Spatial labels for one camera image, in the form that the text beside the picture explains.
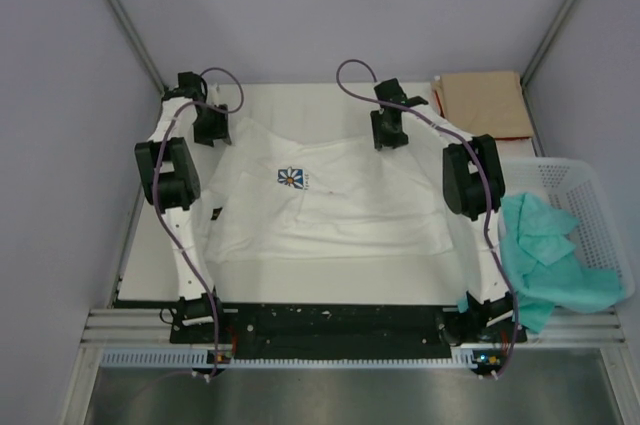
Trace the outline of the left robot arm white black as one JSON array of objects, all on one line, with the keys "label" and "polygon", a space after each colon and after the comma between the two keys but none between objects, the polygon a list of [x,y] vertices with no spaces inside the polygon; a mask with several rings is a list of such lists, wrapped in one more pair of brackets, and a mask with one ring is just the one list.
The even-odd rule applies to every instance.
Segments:
[{"label": "left robot arm white black", "polygon": [[204,259],[210,225],[221,212],[205,190],[216,168],[214,146],[232,144],[228,107],[216,99],[202,75],[179,73],[177,86],[162,96],[155,130],[134,147],[145,198],[168,235],[177,271],[174,326],[192,326],[209,342],[227,327],[211,304],[215,284]]}]

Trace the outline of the white printed t shirt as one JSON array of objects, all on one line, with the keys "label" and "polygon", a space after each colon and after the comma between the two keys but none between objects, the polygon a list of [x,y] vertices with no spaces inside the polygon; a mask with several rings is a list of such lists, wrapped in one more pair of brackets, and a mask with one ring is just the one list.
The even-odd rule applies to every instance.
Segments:
[{"label": "white printed t shirt", "polygon": [[258,260],[429,257],[450,252],[439,169],[368,137],[303,145],[244,118],[207,192],[220,215],[205,257]]}]

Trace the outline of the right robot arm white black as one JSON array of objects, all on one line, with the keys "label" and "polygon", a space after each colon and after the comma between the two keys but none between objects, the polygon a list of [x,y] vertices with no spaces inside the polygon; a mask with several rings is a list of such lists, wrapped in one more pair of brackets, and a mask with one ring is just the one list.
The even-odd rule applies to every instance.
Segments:
[{"label": "right robot arm white black", "polygon": [[404,147],[435,178],[466,281],[467,329],[478,340],[490,340],[513,315],[498,247],[505,181],[496,142],[456,128],[426,99],[408,97],[396,78],[376,84],[374,94],[381,105],[370,113],[374,147]]}]

